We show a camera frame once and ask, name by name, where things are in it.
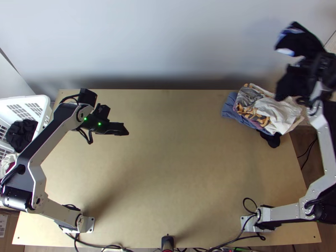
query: wooden floor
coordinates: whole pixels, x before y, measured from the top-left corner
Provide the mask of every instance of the wooden floor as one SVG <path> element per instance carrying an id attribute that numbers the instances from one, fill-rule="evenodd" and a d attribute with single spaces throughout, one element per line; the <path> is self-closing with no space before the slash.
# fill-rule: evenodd
<path id="1" fill-rule="evenodd" d="M 312 127 L 298 127 L 290 133 L 291 139 L 295 148 L 296 155 L 303 154 L 309 144 L 315 139 L 316 132 Z M 299 164 L 302 166 L 306 156 L 299 158 Z M 313 181 L 323 175 L 322 160 L 318 142 L 311 149 L 309 159 L 305 164 L 302 174 L 306 183 L 309 186 Z M 297 252 L 331 252 L 336 249 L 336 226 L 318 223 L 321 234 L 321 243 L 315 244 L 299 244 L 294 245 Z M 292 245 L 285 246 L 265 246 L 253 247 L 256 251 L 261 252 L 291 252 L 294 251 Z M 26 246 L 25 252 L 73 252 L 74 248 L 59 248 L 59 247 L 35 247 Z M 97 252 L 100 249 L 79 248 L 80 252 Z M 152 252 L 153 249 L 137 249 L 136 252 Z"/>

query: cardboard box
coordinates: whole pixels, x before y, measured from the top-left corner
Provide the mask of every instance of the cardboard box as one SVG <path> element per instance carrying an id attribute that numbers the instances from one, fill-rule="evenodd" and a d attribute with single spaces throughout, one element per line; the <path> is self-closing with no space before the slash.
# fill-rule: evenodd
<path id="1" fill-rule="evenodd" d="M 0 251 L 24 252 L 23 245 L 12 245 L 14 231 L 18 222 L 18 213 L 0 209 Z"/>

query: laundry basket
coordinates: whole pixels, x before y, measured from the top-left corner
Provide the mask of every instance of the laundry basket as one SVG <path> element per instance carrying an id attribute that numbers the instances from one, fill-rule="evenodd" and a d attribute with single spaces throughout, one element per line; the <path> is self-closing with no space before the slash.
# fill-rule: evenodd
<path id="1" fill-rule="evenodd" d="M 38 122 L 33 139 L 47 126 L 51 115 L 50 99 L 46 95 L 17 96 L 0 99 L 0 161 L 14 149 L 6 141 L 6 132 L 15 121 Z"/>

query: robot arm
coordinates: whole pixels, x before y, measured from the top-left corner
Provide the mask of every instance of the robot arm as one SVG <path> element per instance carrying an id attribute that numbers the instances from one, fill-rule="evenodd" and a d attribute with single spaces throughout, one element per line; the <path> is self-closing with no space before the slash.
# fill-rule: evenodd
<path id="1" fill-rule="evenodd" d="M 78 97 L 76 103 L 59 104 L 54 112 L 54 119 L 49 125 L 23 150 L 15 165 L 2 179 L 1 194 L 4 206 L 27 213 L 41 214 L 53 219 L 65 233 L 91 233 L 95 219 L 83 216 L 80 209 L 73 205 L 61 205 L 48 198 L 45 192 L 46 177 L 41 163 L 55 148 L 69 130 L 86 134 L 81 128 L 89 130 L 89 144 L 92 132 L 97 134 L 128 135 L 123 123 L 110 123 L 107 119 L 110 111 L 106 105 L 95 107 L 97 95 L 87 89 L 68 97 Z"/>
<path id="2" fill-rule="evenodd" d="M 322 53 L 317 57 L 309 66 L 308 80 L 314 80 L 308 82 L 311 95 L 299 100 L 305 100 L 309 122 L 318 133 L 324 176 L 313 182 L 306 195 L 296 203 L 280 207 L 258 207 L 256 215 L 246 223 L 245 232 L 267 232 L 275 230 L 283 223 L 304 221 L 318 220 L 336 224 L 336 158 L 333 142 L 336 137 L 336 102 L 328 101 L 334 90 L 335 63 L 334 54 Z M 241 217 L 242 228 L 249 217 L 251 215 Z"/>

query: wooden table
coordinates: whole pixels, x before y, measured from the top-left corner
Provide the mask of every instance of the wooden table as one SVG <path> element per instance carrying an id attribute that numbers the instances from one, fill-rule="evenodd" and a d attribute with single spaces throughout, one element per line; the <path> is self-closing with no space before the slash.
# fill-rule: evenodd
<path id="1" fill-rule="evenodd" d="M 221 117 L 230 90 L 93 91 L 130 135 L 94 135 L 88 145 L 68 132 L 42 164 L 49 197 L 96 218 L 83 241 L 154 248 L 170 234 L 177 247 L 209 248 L 239 233 L 245 197 L 280 206 L 306 192 L 288 134 L 272 149 L 255 130 Z M 75 93 L 61 90 L 56 104 Z M 320 242 L 314 222 L 284 224 L 265 236 L 235 245 Z M 52 220 L 26 213 L 13 243 L 73 246 Z"/>

